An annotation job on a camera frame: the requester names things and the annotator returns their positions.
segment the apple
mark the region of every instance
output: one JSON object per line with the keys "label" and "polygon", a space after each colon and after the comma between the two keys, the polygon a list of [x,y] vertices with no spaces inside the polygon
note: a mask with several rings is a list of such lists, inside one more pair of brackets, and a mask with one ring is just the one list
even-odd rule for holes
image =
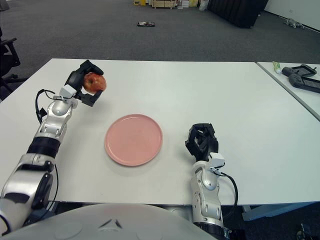
{"label": "apple", "polygon": [[88,93],[95,94],[99,90],[106,90],[107,82],[104,76],[89,72],[84,76],[83,87]]}

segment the gray carpet floor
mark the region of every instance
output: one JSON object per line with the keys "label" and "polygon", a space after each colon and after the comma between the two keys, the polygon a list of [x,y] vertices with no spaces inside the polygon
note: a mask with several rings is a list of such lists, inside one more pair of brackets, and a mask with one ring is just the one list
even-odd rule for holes
{"label": "gray carpet floor", "polygon": [[[253,28],[245,29],[210,11],[153,9],[133,6],[131,0],[10,0],[8,4],[10,9],[0,13],[2,38],[17,38],[21,65],[10,74],[20,77],[31,76],[51,58],[320,64],[320,34],[288,27],[268,12],[261,13]],[[137,27],[138,21],[156,26]],[[0,93],[8,95],[3,88]],[[320,204],[315,203],[250,222],[242,220],[238,208],[225,225],[245,229],[248,240],[295,240],[300,223],[309,224],[319,236],[319,222]]]}

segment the white table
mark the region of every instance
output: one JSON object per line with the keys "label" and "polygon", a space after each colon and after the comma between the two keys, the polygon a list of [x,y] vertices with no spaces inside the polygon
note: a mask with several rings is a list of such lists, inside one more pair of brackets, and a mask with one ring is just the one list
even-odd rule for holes
{"label": "white table", "polygon": [[[258,62],[257,64],[320,121],[320,93],[293,87],[290,84],[287,76],[283,74],[277,74],[274,71],[274,66],[272,62]],[[281,69],[283,69],[284,67],[297,67],[300,65],[301,63],[283,63],[283,62],[280,63]],[[311,76],[310,78],[320,81],[320,74],[319,74],[320,65],[318,64],[308,64],[308,65],[312,68],[317,68],[316,69],[317,74],[314,76]]]}
{"label": "white table", "polygon": [[[39,126],[38,90],[59,91],[83,61],[51,59],[0,103],[0,186]],[[68,122],[56,156],[57,201],[191,204],[195,160],[185,140],[195,123],[212,123],[239,205],[320,200],[319,121],[255,63],[92,62],[104,70],[107,90],[94,107],[79,103]],[[39,98],[40,106],[49,103]],[[116,119],[133,113],[159,123],[163,145],[149,163],[126,167],[107,156],[104,137]],[[221,203],[233,204],[232,184],[224,178],[220,184]]]}

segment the black chair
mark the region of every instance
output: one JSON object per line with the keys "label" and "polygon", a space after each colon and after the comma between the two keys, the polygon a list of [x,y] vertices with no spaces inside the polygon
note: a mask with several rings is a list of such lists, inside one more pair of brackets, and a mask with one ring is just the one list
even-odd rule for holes
{"label": "black chair", "polygon": [[2,30],[0,27],[0,88],[3,86],[10,93],[12,93],[14,90],[11,87],[9,87],[8,84],[21,83],[26,81],[27,78],[18,78],[18,76],[15,74],[10,75],[9,77],[3,77],[10,71],[11,68],[19,66],[20,61],[14,47],[14,41],[17,39],[12,38],[10,40],[2,40],[1,37]]}

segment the plate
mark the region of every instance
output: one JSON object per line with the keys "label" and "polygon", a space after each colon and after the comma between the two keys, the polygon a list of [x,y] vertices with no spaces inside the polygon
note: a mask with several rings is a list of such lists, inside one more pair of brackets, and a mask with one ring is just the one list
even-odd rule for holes
{"label": "plate", "polygon": [[139,166],[151,161],[160,151],[163,135],[151,117],[131,114],[116,120],[106,132],[104,146],[115,162]]}

